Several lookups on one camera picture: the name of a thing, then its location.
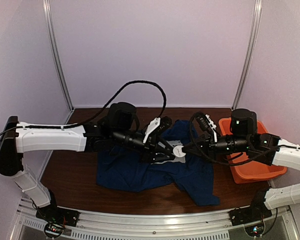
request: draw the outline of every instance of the orange basket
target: orange basket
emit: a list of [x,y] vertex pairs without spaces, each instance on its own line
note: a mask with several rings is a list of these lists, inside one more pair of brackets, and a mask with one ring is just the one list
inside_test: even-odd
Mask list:
[[[230,132],[231,118],[222,118],[219,121],[221,128],[221,135],[231,135]],[[257,121],[257,132],[259,134],[267,133],[267,129],[262,122]],[[232,158],[237,153],[228,155],[227,158]],[[239,163],[246,160],[248,156],[244,153],[242,156],[231,161],[232,163]],[[278,176],[281,176],[287,172],[287,168],[284,166],[268,166],[260,162],[252,161],[240,166],[230,167],[233,179],[237,184],[247,184],[259,181],[267,181]]]

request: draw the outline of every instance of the brown wooden surface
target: brown wooden surface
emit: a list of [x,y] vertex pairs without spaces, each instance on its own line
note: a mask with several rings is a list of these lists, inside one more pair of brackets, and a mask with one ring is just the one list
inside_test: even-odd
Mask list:
[[[215,123],[230,117],[229,108],[167,108],[163,116],[173,121],[188,120],[197,111],[209,114]],[[92,116],[97,109],[76,109],[70,123]],[[159,108],[138,108],[143,127],[160,112]],[[97,154],[54,151],[43,174],[42,183],[51,189],[59,206],[115,214],[200,213],[249,205],[256,191],[268,186],[266,181],[236,184],[228,166],[214,164],[213,194],[219,206],[196,206],[184,191],[173,183],[139,193],[107,189],[96,184]]]

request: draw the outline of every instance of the white arm segment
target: white arm segment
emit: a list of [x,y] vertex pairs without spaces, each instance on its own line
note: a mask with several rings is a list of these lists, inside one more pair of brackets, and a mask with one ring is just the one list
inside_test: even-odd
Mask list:
[[[299,145],[293,144],[284,139],[281,139],[278,145],[288,145],[297,148],[299,147]],[[275,153],[272,164],[276,166],[289,167],[300,171],[300,149],[281,147],[280,150]]]
[[50,204],[50,193],[48,189],[38,181],[35,174],[28,165],[24,165],[24,170],[19,171],[16,175],[11,176],[13,181],[27,194],[39,208]]
[[264,205],[267,209],[300,203],[300,183],[283,188],[270,188],[265,194]]
[[[29,126],[20,122],[17,126]],[[84,137],[85,129],[77,126],[68,129],[48,129],[48,128],[17,128],[18,137],[16,140],[16,150],[18,153],[25,153],[37,150],[70,150],[83,152],[86,147],[87,138]]]
[[[299,147],[284,139],[281,139],[278,145]],[[275,153],[272,164],[300,171],[300,149],[281,147],[280,150]],[[300,183],[283,188],[271,188],[265,194],[264,204],[269,210],[298,203],[300,203]]]

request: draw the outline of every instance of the metal frame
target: metal frame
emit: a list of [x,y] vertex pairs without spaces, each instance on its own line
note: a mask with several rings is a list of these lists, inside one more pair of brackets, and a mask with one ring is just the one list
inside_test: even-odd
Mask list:
[[[204,213],[173,214],[173,215],[127,215],[110,214],[79,210],[77,227],[67,226],[65,237],[71,239],[125,239],[125,240],[195,240],[213,239],[227,240],[232,229],[243,225],[232,226],[227,210]],[[22,198],[14,220],[11,240],[18,240],[23,226],[42,230],[46,224],[38,219],[32,202]],[[290,240],[299,240],[293,216],[289,207],[280,207],[278,216],[282,216]]]
[[74,106],[73,106],[71,98],[70,98],[69,90],[68,90],[68,87],[66,84],[66,80],[65,80],[65,76],[64,76],[64,72],[62,69],[60,56],[59,56],[59,52],[58,52],[58,48],[57,48],[57,41],[56,41],[55,30],[54,30],[52,15],[51,15],[51,9],[50,9],[50,0],[43,0],[43,11],[44,11],[44,16],[45,16],[45,20],[46,20],[46,25],[48,28],[48,34],[49,34],[55,69],[58,74],[58,78],[59,78],[61,89],[62,89],[64,98],[66,101],[66,105],[67,105],[69,111],[72,111],[74,109]]
[[254,5],[254,13],[252,18],[252,25],[251,25],[251,32],[250,32],[250,39],[248,43],[248,48],[246,51],[246,56],[244,60],[244,65],[240,77],[239,86],[237,88],[235,98],[233,101],[232,109],[236,109],[238,107],[240,98],[243,93],[243,89],[247,80],[251,60],[252,60],[252,53],[255,49],[255,44],[259,32],[260,20],[261,20],[261,13],[262,13],[262,0],[255,0]]

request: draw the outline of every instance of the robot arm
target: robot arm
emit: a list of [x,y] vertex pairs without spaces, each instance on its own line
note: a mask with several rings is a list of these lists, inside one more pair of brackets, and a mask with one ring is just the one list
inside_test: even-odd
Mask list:
[[[272,165],[289,167],[300,171],[300,147],[284,139],[281,139],[278,145],[295,148],[281,147],[275,153]],[[270,188],[264,198],[264,204],[269,210],[298,204],[300,203],[300,183],[283,188]]]
[[145,163],[173,160],[172,147],[160,137],[172,124],[171,119],[155,118],[145,134],[131,131],[135,110],[129,103],[115,103],[108,115],[97,123],[75,127],[29,124],[11,116],[4,129],[11,130],[0,139],[0,174],[13,179],[32,199],[38,210],[37,217],[60,224],[65,219],[67,225],[75,226],[79,213],[57,207],[53,192],[42,185],[26,164],[22,164],[23,153],[38,150],[99,152],[117,145],[140,153],[140,160]]
[[[231,114],[230,130],[232,135],[219,136],[211,124],[208,115],[197,113],[194,118],[200,128],[207,132],[192,143],[184,146],[182,151],[197,155],[213,163],[221,163],[231,167],[240,163],[222,163],[216,161],[217,155],[229,155],[245,152],[250,160],[266,165],[293,168],[300,171],[300,146],[281,139],[279,136],[257,133],[257,115],[247,109],[236,109]],[[246,208],[234,209],[229,212],[232,224],[240,225],[260,220],[261,213],[271,216],[272,209],[300,203],[300,183],[283,188],[261,190]]]

